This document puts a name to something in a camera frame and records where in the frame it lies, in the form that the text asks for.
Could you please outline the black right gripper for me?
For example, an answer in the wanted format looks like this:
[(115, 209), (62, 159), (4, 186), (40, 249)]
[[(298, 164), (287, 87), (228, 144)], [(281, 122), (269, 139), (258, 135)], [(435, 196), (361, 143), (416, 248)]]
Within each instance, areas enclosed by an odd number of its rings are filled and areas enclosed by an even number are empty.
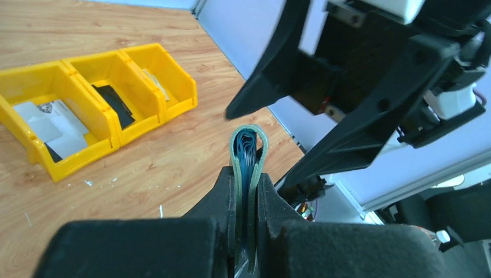
[(489, 1), (331, 1), (313, 54), (299, 51), (310, 1), (286, 1), (251, 76), (226, 107), (232, 120), (288, 95), (313, 114), (347, 115), (285, 175), (278, 193), (303, 200), (317, 175), (364, 169), (409, 111), (469, 98), (485, 74)]

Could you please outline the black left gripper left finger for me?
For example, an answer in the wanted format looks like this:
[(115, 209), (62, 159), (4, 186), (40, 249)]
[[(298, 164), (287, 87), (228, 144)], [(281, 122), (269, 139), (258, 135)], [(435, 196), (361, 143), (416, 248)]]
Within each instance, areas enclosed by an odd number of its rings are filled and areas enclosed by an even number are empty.
[(233, 170), (177, 218), (85, 220), (52, 237), (35, 277), (233, 277), (228, 209)]

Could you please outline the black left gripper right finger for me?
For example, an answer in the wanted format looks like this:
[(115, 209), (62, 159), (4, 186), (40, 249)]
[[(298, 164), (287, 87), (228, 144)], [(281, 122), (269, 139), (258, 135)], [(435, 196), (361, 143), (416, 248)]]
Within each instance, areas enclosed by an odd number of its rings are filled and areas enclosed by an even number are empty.
[(257, 187), (259, 277), (446, 277), (442, 254), (407, 225), (309, 222), (276, 192)]

